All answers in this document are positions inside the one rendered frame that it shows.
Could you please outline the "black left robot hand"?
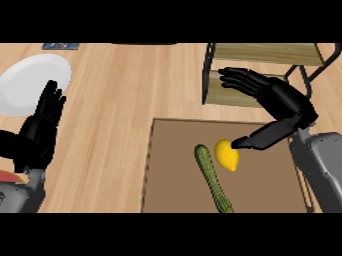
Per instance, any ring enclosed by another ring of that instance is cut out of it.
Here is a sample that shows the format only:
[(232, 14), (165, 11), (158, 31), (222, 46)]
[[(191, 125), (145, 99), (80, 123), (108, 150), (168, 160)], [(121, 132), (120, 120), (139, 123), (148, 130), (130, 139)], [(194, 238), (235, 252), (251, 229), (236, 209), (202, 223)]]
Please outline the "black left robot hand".
[(19, 133), (0, 130), (0, 156), (13, 160), (16, 173), (46, 169), (52, 163), (65, 102), (58, 82), (50, 80)]

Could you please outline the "blue patterned flat object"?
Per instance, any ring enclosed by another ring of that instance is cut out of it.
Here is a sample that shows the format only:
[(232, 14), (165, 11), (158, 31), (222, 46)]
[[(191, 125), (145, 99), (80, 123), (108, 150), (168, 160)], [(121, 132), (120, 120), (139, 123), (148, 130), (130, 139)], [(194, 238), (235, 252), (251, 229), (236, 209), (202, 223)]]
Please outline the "blue patterned flat object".
[(43, 50), (78, 50), (80, 43), (44, 43)]

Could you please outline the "yellow lemon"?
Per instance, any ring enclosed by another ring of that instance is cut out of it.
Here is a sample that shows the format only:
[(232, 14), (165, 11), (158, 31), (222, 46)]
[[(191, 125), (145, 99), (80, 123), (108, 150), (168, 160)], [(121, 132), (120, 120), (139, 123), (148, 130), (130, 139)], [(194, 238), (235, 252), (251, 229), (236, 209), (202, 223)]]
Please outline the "yellow lemon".
[(222, 138), (216, 144), (216, 159), (223, 168), (235, 172), (239, 164), (239, 151), (232, 148), (232, 141)]

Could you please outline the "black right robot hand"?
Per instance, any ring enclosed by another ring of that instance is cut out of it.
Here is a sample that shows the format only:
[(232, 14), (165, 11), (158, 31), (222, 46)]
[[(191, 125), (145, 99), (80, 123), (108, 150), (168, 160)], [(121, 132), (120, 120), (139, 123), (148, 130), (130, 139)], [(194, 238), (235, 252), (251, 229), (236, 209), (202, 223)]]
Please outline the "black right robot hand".
[(222, 87), (251, 96), (275, 118), (248, 136), (232, 141), (232, 148), (266, 150), (316, 122), (319, 114), (312, 101), (288, 82), (251, 69), (226, 67), (219, 73)]

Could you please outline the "white round plate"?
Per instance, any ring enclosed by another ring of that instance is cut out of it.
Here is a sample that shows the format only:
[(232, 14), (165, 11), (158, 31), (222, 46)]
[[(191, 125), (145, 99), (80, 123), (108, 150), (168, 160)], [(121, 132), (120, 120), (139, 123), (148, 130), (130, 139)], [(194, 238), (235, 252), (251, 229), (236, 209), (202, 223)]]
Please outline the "white round plate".
[(0, 113), (27, 116), (34, 113), (40, 95), (50, 80), (67, 90), (72, 66), (58, 54), (39, 54), (10, 66), (0, 76)]

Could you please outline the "green cucumber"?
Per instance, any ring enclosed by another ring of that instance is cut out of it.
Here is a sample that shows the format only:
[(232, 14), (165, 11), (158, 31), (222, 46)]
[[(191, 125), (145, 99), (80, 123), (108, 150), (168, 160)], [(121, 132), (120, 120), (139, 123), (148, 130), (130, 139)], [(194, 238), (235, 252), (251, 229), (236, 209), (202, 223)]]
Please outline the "green cucumber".
[(205, 182), (208, 185), (208, 189), (213, 196), (213, 201), (216, 204), (216, 208), (220, 213), (233, 213), (235, 209), (232, 206), (232, 202), (226, 196), (223, 191), (219, 177), (216, 174), (216, 168), (211, 159), (211, 153), (205, 145), (198, 144), (195, 146), (195, 160), (205, 178)]

